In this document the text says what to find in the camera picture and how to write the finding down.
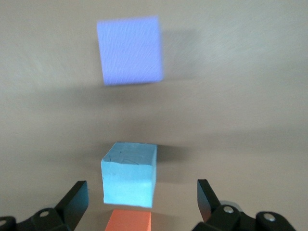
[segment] purple-blue block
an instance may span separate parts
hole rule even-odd
[[[101,21],[97,34],[105,85],[163,79],[158,16]]]
[[[117,142],[102,159],[104,203],[152,208],[157,145]]]

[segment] gray surface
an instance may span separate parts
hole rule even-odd
[[[98,20],[158,14],[165,80],[104,87]],[[77,231],[104,230],[100,161],[160,144],[153,230],[201,220],[196,180],[307,228],[308,2],[0,0],[0,215],[21,221],[88,180]]]

